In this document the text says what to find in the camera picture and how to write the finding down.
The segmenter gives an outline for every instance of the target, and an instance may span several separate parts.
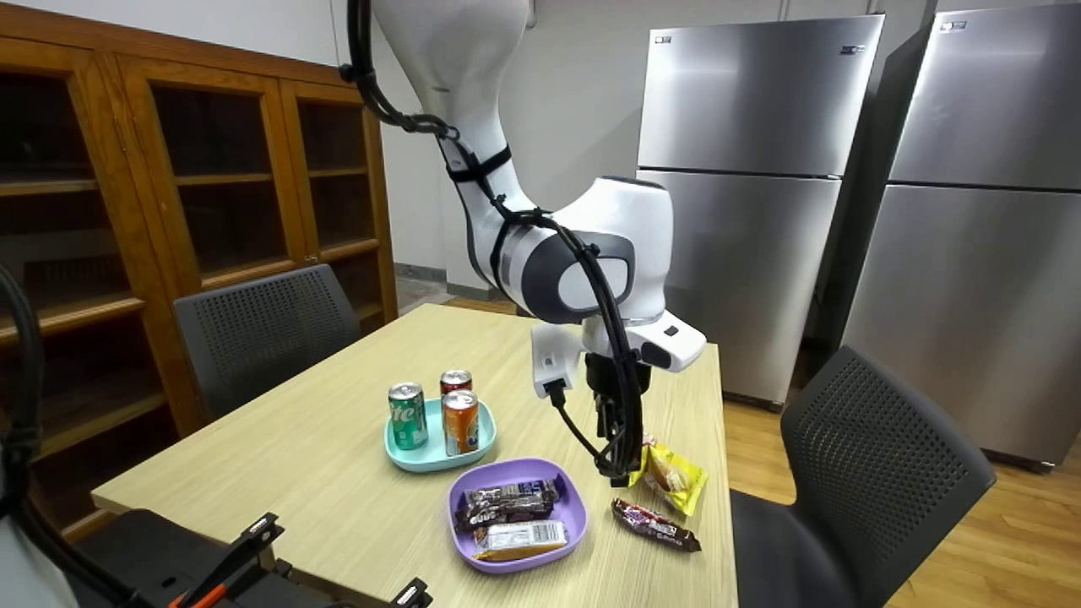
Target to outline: wooden cabinet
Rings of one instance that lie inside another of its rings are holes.
[[[0,7],[0,268],[47,338],[61,524],[206,422],[173,300],[313,261],[359,335],[395,317],[377,124],[329,66]],[[0,314],[0,430],[12,345]]]
[[[335,268],[359,327],[371,331],[398,307],[377,122],[352,86],[291,82],[282,106],[313,254]]]

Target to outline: light wooden table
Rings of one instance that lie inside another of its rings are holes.
[[[510,314],[417,307],[114,475],[95,499],[105,509],[155,509],[215,540],[234,540],[272,509],[282,524],[277,558],[381,601],[422,578],[435,604],[470,608],[735,604],[717,348],[682,376],[650,372],[646,393],[646,434],[707,467],[698,512],[685,524],[702,550],[674,554],[611,521],[611,496],[657,503],[646,490],[611,490],[556,411],[534,394],[529,324]],[[498,432],[491,458],[539,455],[567,470],[592,515],[570,558],[512,578],[470,569],[441,521],[445,492],[462,470],[411,475],[385,458],[385,389],[417,377],[426,394],[435,394],[441,367],[473,372]],[[567,411],[581,430],[594,430],[583,381],[570,389]]]

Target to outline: chair backrest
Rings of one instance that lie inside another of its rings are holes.
[[[840,348],[779,420],[797,509],[886,604],[992,487],[992,467],[923,394]]]
[[[328,262],[180,297],[180,335],[201,401],[221,415],[354,338]]]

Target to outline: refrigerator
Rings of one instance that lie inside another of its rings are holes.
[[[886,63],[899,135],[840,335],[1037,470],[1081,430],[1076,73],[1076,2],[945,10]]]
[[[722,393],[782,406],[880,14],[649,32],[639,178],[673,197],[668,312]]]

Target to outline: cabinet shelf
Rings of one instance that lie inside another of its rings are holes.
[[[209,174],[174,174],[180,189],[206,189],[206,186],[247,186],[247,183],[272,183],[269,173],[209,173]]]
[[[105,434],[119,425],[129,425],[155,408],[164,408],[164,394],[163,393],[147,393],[147,394],[130,394],[126,406],[107,408],[107,411],[80,411],[78,420],[66,420],[61,430],[52,430],[42,443],[38,458],[58,455],[72,447],[80,447],[95,434]]]
[[[282,270],[295,270],[295,268],[297,268],[297,262],[291,262],[291,261],[272,261],[272,262],[234,268],[234,270],[227,270],[227,273],[206,273],[206,277],[201,277],[201,289],[215,289],[215,288],[227,288],[227,282],[282,273]]]
[[[72,305],[72,307],[42,307],[38,312],[39,317],[39,335],[66,335],[89,324],[100,324],[100,320],[114,320],[114,317],[129,317],[138,314],[141,300],[138,297],[107,297],[107,300],[91,300],[91,305]],[[12,324],[3,320],[0,324],[0,348],[12,345]]]
[[[335,243],[320,251],[320,261],[348,261],[348,258],[369,258],[377,254],[377,238],[354,238],[354,243]]]
[[[359,178],[359,174],[369,174],[369,169],[361,169],[361,165],[345,165],[345,169],[310,169],[306,174],[310,174],[310,178]]]
[[[19,178],[19,183],[0,183],[0,200],[10,197],[66,197],[66,193],[95,193],[95,178]]]

